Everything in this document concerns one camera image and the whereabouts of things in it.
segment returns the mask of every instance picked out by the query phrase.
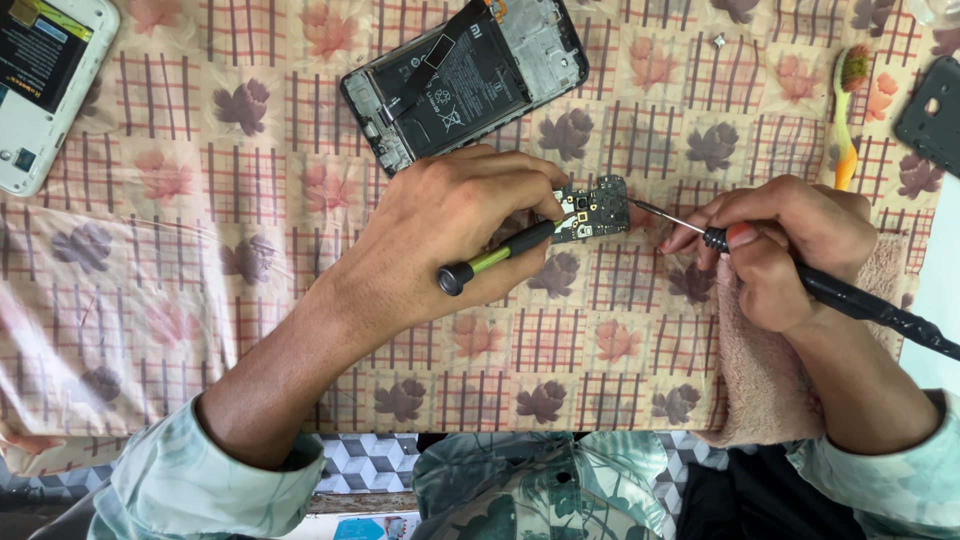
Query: floral tablecloth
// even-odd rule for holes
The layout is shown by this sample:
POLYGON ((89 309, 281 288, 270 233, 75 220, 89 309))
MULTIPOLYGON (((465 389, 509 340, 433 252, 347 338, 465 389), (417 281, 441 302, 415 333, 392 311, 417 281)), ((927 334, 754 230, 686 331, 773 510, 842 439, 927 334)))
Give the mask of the floral tablecloth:
MULTIPOLYGON (((290 311, 389 182, 340 78, 460 7, 120 0, 120 33, 46 185, 0 197, 0 450, 13 470, 115 458, 290 311)), ((930 32, 894 0, 567 7, 589 79, 485 142, 553 160, 580 187, 621 175, 680 215, 779 174, 832 184, 829 76, 843 46, 866 42, 852 189, 879 228, 909 234, 917 274, 943 172, 891 128, 960 30, 930 32)), ((714 274, 658 253, 662 235, 552 246, 507 297, 417 325, 348 369, 304 428, 720 429, 714 274)))

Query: screwdriver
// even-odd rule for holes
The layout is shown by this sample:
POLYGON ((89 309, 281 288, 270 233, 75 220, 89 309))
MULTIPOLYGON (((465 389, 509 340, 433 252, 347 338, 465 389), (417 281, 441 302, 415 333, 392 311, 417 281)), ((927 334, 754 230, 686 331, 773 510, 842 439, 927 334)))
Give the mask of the screwdriver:
POLYGON ((537 244, 540 244, 543 240, 553 235, 554 231, 556 231, 564 221, 576 215, 576 213, 577 212, 571 212, 556 221, 545 220, 531 225, 523 231, 500 242, 500 245, 493 251, 488 251, 473 260, 441 266, 440 269, 437 270, 437 283, 440 284, 440 288, 443 289, 446 294, 450 296, 459 295, 464 292, 464 284, 472 280, 473 276, 490 268, 504 258, 520 255, 537 244))
MULTIPOLYGON (((703 236, 704 244, 710 249, 726 254, 730 252, 730 247, 727 245, 726 229, 708 227, 704 231, 649 203, 636 199, 627 200, 652 214, 700 233, 703 236)), ((794 260, 794 264, 797 267, 797 275, 800 276, 804 289, 817 302, 832 307, 852 319, 874 321, 881 326, 893 329, 919 345, 944 356, 960 360, 960 345, 944 338, 940 329, 923 317, 914 315, 905 309, 900 309, 878 296, 838 280, 826 272, 810 268, 802 262, 794 260)))

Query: toothbrush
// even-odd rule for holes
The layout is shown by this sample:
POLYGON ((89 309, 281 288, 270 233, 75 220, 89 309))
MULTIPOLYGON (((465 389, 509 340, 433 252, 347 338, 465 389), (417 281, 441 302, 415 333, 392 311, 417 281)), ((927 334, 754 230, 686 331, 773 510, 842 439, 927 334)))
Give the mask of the toothbrush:
POLYGON ((867 61, 870 51, 866 45, 854 45, 840 52, 836 67, 833 69, 833 93, 836 95, 836 108, 833 112, 834 140, 840 148, 833 176, 833 188, 847 190, 850 179, 856 170, 856 148, 847 131, 847 104, 850 94, 856 92, 867 81, 867 61))

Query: fingernail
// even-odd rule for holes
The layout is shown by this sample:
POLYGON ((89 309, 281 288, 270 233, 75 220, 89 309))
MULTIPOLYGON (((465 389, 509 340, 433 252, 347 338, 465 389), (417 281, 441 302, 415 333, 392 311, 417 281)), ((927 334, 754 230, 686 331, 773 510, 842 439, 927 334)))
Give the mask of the fingernail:
POLYGON ((730 249, 753 242, 760 235, 750 224, 734 223, 727 228, 727 245, 730 249))

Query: pink towel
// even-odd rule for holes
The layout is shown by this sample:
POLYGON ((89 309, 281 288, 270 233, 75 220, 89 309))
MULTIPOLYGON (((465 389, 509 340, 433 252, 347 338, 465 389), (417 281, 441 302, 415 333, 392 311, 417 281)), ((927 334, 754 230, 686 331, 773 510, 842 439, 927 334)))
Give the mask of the pink towel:
MULTIPOLYGON (((899 306, 907 284, 906 255, 905 236, 881 234, 856 285, 899 306)), ((717 268, 717 294, 727 424, 719 431, 695 434, 714 447, 820 436, 824 432, 823 409, 800 358, 782 335, 761 329, 740 311, 741 284, 730 258, 723 256, 717 268)), ((898 358, 899 335, 875 323, 867 324, 891 357, 898 358)))

